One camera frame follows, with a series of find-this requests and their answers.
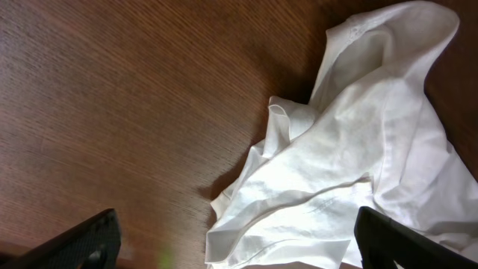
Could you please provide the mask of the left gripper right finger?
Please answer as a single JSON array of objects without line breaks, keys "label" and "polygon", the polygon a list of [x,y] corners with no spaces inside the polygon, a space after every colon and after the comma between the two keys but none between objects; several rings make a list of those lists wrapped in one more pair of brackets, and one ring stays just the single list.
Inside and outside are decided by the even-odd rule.
[{"label": "left gripper right finger", "polygon": [[477,269],[477,263],[362,206],[354,235],[364,269]]}]

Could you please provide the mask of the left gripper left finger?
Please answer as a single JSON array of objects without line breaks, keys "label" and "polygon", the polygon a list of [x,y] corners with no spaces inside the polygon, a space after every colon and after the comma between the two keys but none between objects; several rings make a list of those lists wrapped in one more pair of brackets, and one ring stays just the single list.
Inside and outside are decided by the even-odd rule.
[{"label": "left gripper left finger", "polygon": [[1,269],[115,269],[121,239],[117,213],[108,208]]}]

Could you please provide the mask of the white t-shirt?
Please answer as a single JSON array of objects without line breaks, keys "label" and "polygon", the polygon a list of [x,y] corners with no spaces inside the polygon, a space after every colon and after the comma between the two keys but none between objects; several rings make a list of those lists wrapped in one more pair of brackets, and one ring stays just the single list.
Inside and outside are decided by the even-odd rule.
[{"label": "white t-shirt", "polygon": [[330,28],[309,102],[270,99],[265,138],[212,202],[206,265],[360,265],[363,205],[476,260],[477,181],[424,93],[458,27],[408,1]]}]

